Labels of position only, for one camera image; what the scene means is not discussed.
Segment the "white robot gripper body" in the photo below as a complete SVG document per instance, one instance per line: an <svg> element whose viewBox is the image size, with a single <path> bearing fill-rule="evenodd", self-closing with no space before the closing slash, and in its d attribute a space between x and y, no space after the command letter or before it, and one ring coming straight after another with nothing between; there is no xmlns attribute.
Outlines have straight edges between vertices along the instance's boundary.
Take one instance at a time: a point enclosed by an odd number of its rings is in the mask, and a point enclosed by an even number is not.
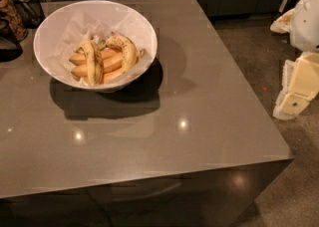
<svg viewBox="0 0 319 227"><path fill-rule="evenodd" d="M303 52L319 51L319 0L300 0L291 19L290 43Z"/></svg>

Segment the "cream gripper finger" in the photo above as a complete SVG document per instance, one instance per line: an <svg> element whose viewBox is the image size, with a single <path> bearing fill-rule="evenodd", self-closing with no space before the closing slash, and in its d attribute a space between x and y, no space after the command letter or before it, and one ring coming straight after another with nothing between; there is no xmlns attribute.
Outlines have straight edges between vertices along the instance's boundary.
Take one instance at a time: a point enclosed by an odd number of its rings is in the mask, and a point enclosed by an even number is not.
<svg viewBox="0 0 319 227"><path fill-rule="evenodd" d="M271 24L270 30L279 34L289 33L293 14L294 9L285 12Z"/></svg>
<svg viewBox="0 0 319 227"><path fill-rule="evenodd" d="M283 66L282 90L273 116L289 120L300 115L319 94L319 54L303 52L295 61Z"/></svg>

